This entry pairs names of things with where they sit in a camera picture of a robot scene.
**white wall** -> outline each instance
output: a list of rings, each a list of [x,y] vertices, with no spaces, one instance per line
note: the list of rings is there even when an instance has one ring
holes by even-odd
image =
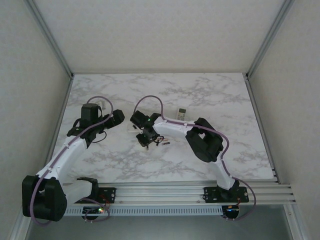
[[[22,0],[0,7],[0,239],[22,204],[21,183],[44,164],[68,86]]]
[[[296,0],[251,79],[275,164],[320,239],[320,1]]]
[[[74,73],[241,73],[284,0],[35,0]]]

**robotic arm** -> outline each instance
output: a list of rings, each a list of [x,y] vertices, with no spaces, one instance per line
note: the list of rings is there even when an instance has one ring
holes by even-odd
[[[142,133],[136,138],[143,147],[155,141],[159,136],[186,138],[192,151],[201,161],[213,162],[215,165],[213,172],[217,181],[217,199],[225,203],[237,201],[239,181],[229,176],[220,158],[224,148],[222,137],[209,130],[195,127],[202,126],[215,130],[207,120],[200,117],[197,121],[185,122],[169,118],[163,119],[159,113],[153,113],[149,117],[136,111],[130,121],[142,130]]]
[[[105,129],[113,128],[125,119],[123,112],[114,110],[112,117],[105,123],[99,124],[87,130],[81,137],[68,145],[76,136],[86,128],[100,123],[109,117],[109,114],[98,117],[101,108],[94,103],[86,103],[81,108],[81,118],[77,119],[73,127],[67,133],[67,138],[62,148],[52,158],[52,160],[35,176],[26,176],[22,182],[22,211],[23,215],[30,217],[30,203],[37,182],[40,177],[49,170],[42,180],[34,199],[33,213],[36,218],[59,221],[67,208],[82,198],[96,200],[99,193],[98,181],[94,178],[81,177],[73,184],[62,187],[66,176],[76,160],[91,145],[97,134],[101,134]],[[54,167],[50,168],[53,161],[58,161]]]

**marble surface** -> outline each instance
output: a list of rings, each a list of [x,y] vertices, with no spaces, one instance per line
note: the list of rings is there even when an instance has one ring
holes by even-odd
[[[241,179],[272,179],[273,173],[259,131],[242,73],[79,74],[68,99],[55,152],[81,115],[90,97],[103,95],[125,120],[107,130],[107,138],[92,144],[74,164],[67,182],[78,177],[100,183],[173,182],[215,180],[213,164],[199,160],[185,139],[169,137],[170,144],[149,150],[141,147],[129,119],[138,100],[160,97],[164,115],[176,118],[179,107],[187,109],[187,121],[205,118],[230,140],[225,161],[232,175]],[[156,99],[145,99],[138,108],[145,114],[160,112]],[[110,111],[106,104],[104,114]]]

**white remote control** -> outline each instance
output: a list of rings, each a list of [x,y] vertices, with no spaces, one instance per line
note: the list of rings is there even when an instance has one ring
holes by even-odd
[[[187,109],[179,107],[178,112],[176,114],[176,119],[180,121],[184,121],[186,117]]]

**black mounting plate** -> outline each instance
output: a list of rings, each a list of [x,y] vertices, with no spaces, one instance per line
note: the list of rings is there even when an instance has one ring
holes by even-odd
[[[106,201],[101,196],[104,196],[110,204],[114,204],[115,198],[116,198],[116,188],[115,187],[99,187],[98,198],[95,200],[101,204],[105,204]],[[80,201],[77,201],[76,204],[92,204],[92,202],[80,200]]]
[[[219,194],[219,189],[216,186],[207,186],[203,188],[204,195],[202,196],[206,204],[216,204],[216,203],[238,203],[238,198],[240,198],[241,203],[248,203],[249,197],[247,188],[245,186],[240,186],[234,196],[230,199],[225,199]]]

